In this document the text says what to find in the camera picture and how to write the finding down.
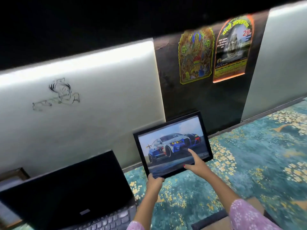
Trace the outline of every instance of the orange bordered poster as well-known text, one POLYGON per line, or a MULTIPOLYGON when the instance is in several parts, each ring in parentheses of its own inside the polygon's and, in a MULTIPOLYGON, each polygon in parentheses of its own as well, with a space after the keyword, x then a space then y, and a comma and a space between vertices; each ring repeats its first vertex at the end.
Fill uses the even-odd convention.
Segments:
POLYGON ((212 73, 214 34, 210 27, 185 31, 178 46, 180 83, 187 84, 212 73))
POLYGON ((228 20, 216 41, 213 83, 245 73, 254 33, 254 20, 244 15, 228 20))

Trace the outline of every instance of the black laptop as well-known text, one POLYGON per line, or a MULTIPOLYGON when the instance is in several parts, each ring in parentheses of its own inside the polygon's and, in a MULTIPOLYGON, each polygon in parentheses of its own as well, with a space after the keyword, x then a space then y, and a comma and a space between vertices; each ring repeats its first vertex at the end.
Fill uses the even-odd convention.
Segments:
POLYGON ((136 213, 113 151, 6 189, 0 201, 35 230, 122 230, 136 213))

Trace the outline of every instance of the hand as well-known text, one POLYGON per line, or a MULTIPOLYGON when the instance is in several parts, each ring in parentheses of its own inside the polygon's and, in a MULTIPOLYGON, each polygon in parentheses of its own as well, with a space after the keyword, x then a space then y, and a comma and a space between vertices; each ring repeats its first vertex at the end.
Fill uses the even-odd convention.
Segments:
POLYGON ((203 179, 207 179, 210 174, 213 172, 210 170, 210 168, 206 165, 206 163, 191 149, 188 149, 188 151, 192 154, 195 165, 184 165, 183 167, 187 170, 191 170, 194 174, 200 176, 203 179))
POLYGON ((146 183, 146 196, 151 197, 156 202, 164 180, 164 178, 154 178, 152 174, 149 174, 148 181, 146 183))

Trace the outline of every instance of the laptop screen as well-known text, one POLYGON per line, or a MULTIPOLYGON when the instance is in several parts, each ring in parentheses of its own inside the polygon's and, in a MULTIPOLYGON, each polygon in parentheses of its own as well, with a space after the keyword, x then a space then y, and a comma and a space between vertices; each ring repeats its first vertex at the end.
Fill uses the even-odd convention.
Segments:
POLYGON ((113 151, 0 193, 0 201, 35 230, 58 230, 102 217, 132 197, 113 151))
POLYGON ((201 159, 209 157, 204 132, 198 116, 172 123, 138 136, 148 170, 153 177, 160 177, 192 164, 188 151, 194 150, 201 159))

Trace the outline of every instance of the purple sleeve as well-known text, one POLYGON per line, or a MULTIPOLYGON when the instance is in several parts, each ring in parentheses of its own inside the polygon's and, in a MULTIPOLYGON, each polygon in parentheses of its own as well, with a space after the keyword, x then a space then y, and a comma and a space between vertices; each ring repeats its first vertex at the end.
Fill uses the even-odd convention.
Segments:
POLYGON ((235 230, 282 230, 243 199, 232 203, 229 217, 235 230))
POLYGON ((131 221, 131 223, 129 224, 127 230, 145 230, 145 228, 139 222, 131 221))

